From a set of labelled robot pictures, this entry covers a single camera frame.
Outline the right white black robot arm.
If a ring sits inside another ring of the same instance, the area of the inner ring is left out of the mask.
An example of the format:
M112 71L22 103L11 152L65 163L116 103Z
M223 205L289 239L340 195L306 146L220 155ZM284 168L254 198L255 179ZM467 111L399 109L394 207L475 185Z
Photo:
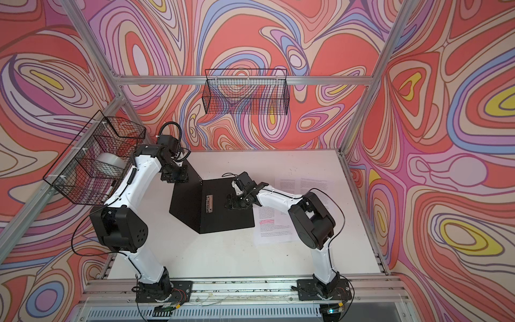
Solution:
M320 198L313 190L295 195L277 190L266 182L257 184L247 172L235 175L231 185L236 195L229 199L229 209L249 209L256 205L289 215L300 241L311 249L314 264L314 290L299 287L298 291L307 296L330 299L340 282L330 254L336 222Z

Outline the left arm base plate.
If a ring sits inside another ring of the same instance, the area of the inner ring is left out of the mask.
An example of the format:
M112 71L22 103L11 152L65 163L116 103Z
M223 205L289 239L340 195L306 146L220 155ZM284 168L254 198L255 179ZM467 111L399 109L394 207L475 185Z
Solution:
M193 282L190 280L175 280L164 284L138 284L131 290L135 293L137 303L176 303L184 304L190 301Z

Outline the white RAY file folder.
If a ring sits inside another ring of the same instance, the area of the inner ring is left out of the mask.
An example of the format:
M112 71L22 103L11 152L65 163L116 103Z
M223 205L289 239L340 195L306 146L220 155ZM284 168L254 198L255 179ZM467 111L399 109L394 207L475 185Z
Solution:
M199 234L248 229L255 226L253 208L238 208L233 177L202 179L184 161L187 181L176 182L169 213Z

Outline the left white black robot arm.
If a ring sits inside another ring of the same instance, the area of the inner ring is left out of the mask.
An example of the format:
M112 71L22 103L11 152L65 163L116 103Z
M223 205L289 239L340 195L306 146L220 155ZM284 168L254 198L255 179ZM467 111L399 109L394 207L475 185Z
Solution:
M147 224L137 214L152 179L175 183L182 175L180 148L167 144L143 144L131 155L131 167L119 188L90 219L101 245L131 265L137 279L137 302L163 303L170 299L173 285L167 268L146 246Z

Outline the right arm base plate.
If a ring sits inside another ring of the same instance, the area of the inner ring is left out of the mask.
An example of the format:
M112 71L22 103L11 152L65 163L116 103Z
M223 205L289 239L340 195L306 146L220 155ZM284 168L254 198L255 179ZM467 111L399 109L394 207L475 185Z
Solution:
M324 284L315 277L299 279L292 290L298 293L300 301L343 301L346 303L353 299L350 284L338 276L329 284Z

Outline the paper sheet green highlight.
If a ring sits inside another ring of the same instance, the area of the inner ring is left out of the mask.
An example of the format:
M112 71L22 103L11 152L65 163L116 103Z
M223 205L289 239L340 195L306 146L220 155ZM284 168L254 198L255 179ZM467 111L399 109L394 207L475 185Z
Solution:
M330 202L329 197L333 192L334 183L333 181L321 180L315 178L300 178L299 179L299 187L298 193L305 194L310 189L315 188L315 194L320 198L324 203Z

